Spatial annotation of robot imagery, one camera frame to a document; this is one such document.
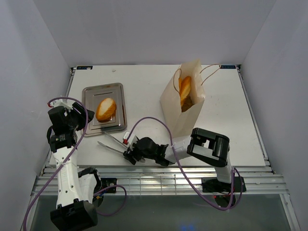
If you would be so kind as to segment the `metal tongs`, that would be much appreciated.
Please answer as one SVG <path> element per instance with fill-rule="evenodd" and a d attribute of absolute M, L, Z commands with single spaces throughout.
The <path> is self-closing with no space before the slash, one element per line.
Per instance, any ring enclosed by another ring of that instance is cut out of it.
<path fill-rule="evenodd" d="M 118 155 L 121 155 L 124 158 L 123 153 L 127 150 L 128 147 L 123 144 L 123 136 L 121 138 L 117 138 L 113 134 L 111 134 L 109 132 L 105 132 L 105 131 L 102 132 L 102 136 L 103 136 L 103 139 L 98 140 L 97 143 L 100 146 L 102 146 L 103 148 L 105 148 L 105 149 L 107 149 L 111 152 L 114 152 Z"/>

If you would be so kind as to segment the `beige paper bag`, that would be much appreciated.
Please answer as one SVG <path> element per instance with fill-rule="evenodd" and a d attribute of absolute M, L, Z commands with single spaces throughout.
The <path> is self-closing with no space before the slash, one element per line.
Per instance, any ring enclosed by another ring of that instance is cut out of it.
<path fill-rule="evenodd" d="M 182 63 L 160 97 L 166 125 L 174 138 L 190 135 L 195 126 L 205 101 L 204 70 L 199 59 Z"/>

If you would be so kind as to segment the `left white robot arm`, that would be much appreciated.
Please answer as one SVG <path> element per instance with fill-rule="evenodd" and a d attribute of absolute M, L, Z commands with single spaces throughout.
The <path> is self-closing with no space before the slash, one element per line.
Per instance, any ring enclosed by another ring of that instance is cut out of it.
<path fill-rule="evenodd" d="M 48 111 L 52 125 L 47 140 L 56 163 L 58 198 L 56 209 L 50 212 L 52 223 L 60 231 L 83 231 L 96 226 L 97 212 L 93 195 L 102 187 L 96 169 L 77 169 L 77 131 L 85 131 L 94 112 L 75 102 L 63 99 L 50 103 Z"/>

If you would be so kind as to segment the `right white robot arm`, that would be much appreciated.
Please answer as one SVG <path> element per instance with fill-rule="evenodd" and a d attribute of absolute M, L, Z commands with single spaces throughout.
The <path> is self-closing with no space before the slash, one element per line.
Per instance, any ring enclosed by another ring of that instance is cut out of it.
<path fill-rule="evenodd" d="M 167 167 L 175 164 L 177 159 L 194 157 L 214 167 L 221 190 L 229 191 L 235 185 L 229 158 L 230 139 L 225 135 L 194 128 L 190 136 L 173 139 L 168 145 L 157 144 L 149 137 L 139 139 L 126 132 L 123 144 L 128 146 L 123 156 L 133 165 L 143 159 L 151 159 Z"/>

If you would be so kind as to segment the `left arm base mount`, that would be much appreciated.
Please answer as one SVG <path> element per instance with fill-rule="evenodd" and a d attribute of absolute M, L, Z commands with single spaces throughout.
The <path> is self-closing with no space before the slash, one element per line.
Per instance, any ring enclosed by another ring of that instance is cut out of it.
<path fill-rule="evenodd" d="M 117 184 L 117 178 L 101 178 L 102 182 L 102 189 L 109 187 L 109 186 L 114 186 Z M 116 187 L 110 188 L 103 193 L 116 193 Z"/>

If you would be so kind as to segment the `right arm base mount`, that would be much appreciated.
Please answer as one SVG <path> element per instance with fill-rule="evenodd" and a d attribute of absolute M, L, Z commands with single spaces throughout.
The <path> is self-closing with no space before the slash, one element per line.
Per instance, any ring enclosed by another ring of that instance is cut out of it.
<path fill-rule="evenodd" d="M 217 178 L 202 178 L 202 192 L 206 193 L 231 193 L 231 184 L 217 180 Z M 233 183 L 233 191 L 235 193 L 246 192 L 246 186 L 243 177 L 235 177 Z"/>

